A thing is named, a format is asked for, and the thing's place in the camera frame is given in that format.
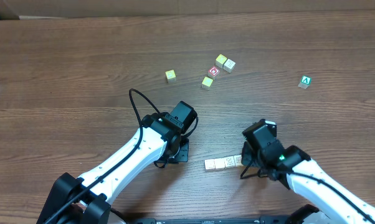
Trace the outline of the yellow S wooden block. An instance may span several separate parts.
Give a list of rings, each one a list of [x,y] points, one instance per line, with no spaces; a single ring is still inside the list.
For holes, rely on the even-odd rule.
[[[214,159],[215,170],[225,169],[225,159],[217,158]]]

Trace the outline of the red M wooden block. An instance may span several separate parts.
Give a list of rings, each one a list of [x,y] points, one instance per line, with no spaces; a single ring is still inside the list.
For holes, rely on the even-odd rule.
[[[214,159],[206,159],[204,161],[204,167],[206,171],[209,170],[215,170],[216,169],[216,163]]]

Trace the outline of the blue B wooden block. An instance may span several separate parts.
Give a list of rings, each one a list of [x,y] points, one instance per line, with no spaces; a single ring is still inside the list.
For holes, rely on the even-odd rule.
[[[233,160],[234,160],[234,166],[235,167],[242,167],[243,164],[242,164],[242,156],[241,155],[235,155],[233,156]]]

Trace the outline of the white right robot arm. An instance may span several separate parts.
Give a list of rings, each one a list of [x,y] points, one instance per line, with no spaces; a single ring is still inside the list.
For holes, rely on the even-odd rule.
[[[258,167],[257,177],[279,181],[335,223],[375,223],[375,207],[331,178],[299,147],[285,149],[275,141],[266,148],[254,149],[246,141],[242,148],[242,163],[245,170]]]

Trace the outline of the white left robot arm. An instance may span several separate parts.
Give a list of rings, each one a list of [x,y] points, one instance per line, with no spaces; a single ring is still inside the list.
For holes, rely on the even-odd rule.
[[[62,174],[53,184],[38,223],[122,223],[112,211],[121,191],[148,165],[187,162],[197,113],[180,101],[172,112],[147,114],[117,152],[77,178]]]

